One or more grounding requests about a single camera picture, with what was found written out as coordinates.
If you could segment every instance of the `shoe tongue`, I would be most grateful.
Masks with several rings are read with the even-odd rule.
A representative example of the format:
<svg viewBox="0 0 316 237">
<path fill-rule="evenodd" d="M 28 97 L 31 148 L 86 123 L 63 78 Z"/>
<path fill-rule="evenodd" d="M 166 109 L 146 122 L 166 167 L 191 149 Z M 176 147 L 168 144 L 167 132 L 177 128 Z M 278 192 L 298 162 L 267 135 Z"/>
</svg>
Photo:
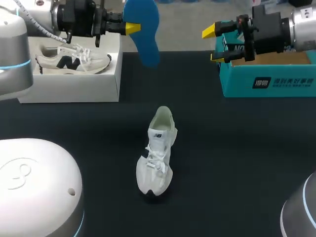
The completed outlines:
<svg viewBox="0 0 316 237">
<path fill-rule="evenodd" d="M 64 43 L 61 46 L 59 46 L 58 50 L 57 50 L 57 54 L 59 54 L 62 49 L 66 49 L 67 51 L 70 51 L 72 53 L 77 52 L 76 48 L 74 48 L 74 46 L 72 44 L 69 44 L 69 43 Z"/>
<path fill-rule="evenodd" d="M 148 129 L 150 147 L 154 152 L 164 152 L 167 141 L 167 131 Z"/>
</svg>

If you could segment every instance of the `shoelace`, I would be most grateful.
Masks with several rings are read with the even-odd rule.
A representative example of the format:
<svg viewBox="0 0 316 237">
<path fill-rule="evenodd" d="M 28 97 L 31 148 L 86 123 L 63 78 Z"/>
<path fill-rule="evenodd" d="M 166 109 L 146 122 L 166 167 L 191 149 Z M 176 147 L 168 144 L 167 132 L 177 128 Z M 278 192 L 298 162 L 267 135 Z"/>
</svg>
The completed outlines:
<svg viewBox="0 0 316 237">
<path fill-rule="evenodd" d="M 77 49 L 77 53 L 73 53 L 72 55 L 80 60 L 80 64 L 83 68 L 83 70 L 86 72 L 85 64 L 90 64 L 91 63 L 91 58 L 90 58 L 90 49 L 84 48 L 80 46 L 79 44 L 75 45 L 75 48 Z"/>
<path fill-rule="evenodd" d="M 163 156 L 159 156 L 160 152 L 154 152 L 151 148 L 150 145 L 145 148 L 148 150 L 148 162 L 147 165 L 154 168 L 155 171 L 162 171 L 163 174 L 166 173 L 167 167 L 166 164 L 164 163 L 164 157 L 167 154 L 167 151 L 164 152 Z"/>
</svg>

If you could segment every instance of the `teal shoe box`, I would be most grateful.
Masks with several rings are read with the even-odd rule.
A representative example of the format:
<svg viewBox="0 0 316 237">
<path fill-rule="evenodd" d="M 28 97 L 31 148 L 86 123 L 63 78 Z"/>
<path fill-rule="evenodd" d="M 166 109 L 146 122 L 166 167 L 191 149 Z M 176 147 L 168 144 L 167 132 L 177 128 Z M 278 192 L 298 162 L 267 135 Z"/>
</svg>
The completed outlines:
<svg viewBox="0 0 316 237">
<path fill-rule="evenodd" d="M 216 39 L 217 52 L 243 48 L 236 32 Z M 316 97 L 316 50 L 256 55 L 217 63 L 225 97 Z"/>
</svg>

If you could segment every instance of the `shoe sole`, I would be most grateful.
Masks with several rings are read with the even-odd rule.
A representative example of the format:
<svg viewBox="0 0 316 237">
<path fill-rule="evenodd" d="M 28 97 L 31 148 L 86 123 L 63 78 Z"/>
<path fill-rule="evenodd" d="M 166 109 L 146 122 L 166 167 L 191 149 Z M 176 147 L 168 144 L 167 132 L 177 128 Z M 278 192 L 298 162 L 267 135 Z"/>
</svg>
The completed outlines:
<svg viewBox="0 0 316 237">
<path fill-rule="evenodd" d="M 171 173 L 170 173 L 170 175 L 171 175 L 170 183 L 171 183 L 173 172 L 172 172 L 171 169 L 170 169 L 170 171 L 171 171 Z M 172 190 L 169 188 L 170 183 L 169 183 L 167 189 L 162 194 L 160 194 L 158 196 L 156 196 L 152 190 L 148 190 L 147 193 L 143 193 L 143 192 L 140 191 L 140 194 L 142 195 L 144 200 L 146 202 L 150 203 L 150 204 L 152 204 L 152 203 L 163 203 L 171 195 Z"/>
<path fill-rule="evenodd" d="M 102 67 L 102 68 L 98 68 L 92 71 L 76 71 L 76 70 L 71 70 L 71 69 L 67 69 L 67 68 L 62 68 L 62 69 L 48 69 L 48 68 L 42 68 L 42 70 L 40 69 L 40 71 L 42 71 L 42 74 L 74 74 L 74 75 L 87 75 L 87 74 L 96 74 L 100 71 L 102 71 L 103 69 L 105 69 L 108 65 Z"/>
</svg>

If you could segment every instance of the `white shoe box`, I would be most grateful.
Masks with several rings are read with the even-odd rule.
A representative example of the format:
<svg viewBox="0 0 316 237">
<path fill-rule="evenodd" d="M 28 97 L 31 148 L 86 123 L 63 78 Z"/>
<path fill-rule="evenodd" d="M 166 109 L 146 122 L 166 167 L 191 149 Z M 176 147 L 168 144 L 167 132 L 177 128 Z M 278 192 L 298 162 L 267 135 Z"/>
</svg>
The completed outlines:
<svg viewBox="0 0 316 237">
<path fill-rule="evenodd" d="M 106 33 L 101 37 L 100 47 L 95 47 L 95 38 L 73 37 L 73 44 L 79 44 L 91 50 L 100 50 L 111 55 L 110 65 L 100 74 L 41 75 L 35 61 L 40 52 L 39 45 L 59 46 L 60 42 L 38 37 L 29 37 L 34 85 L 25 96 L 18 98 L 20 103 L 68 103 L 68 102 L 117 102 L 119 101 L 120 75 L 122 68 L 121 36 Z"/>
</svg>

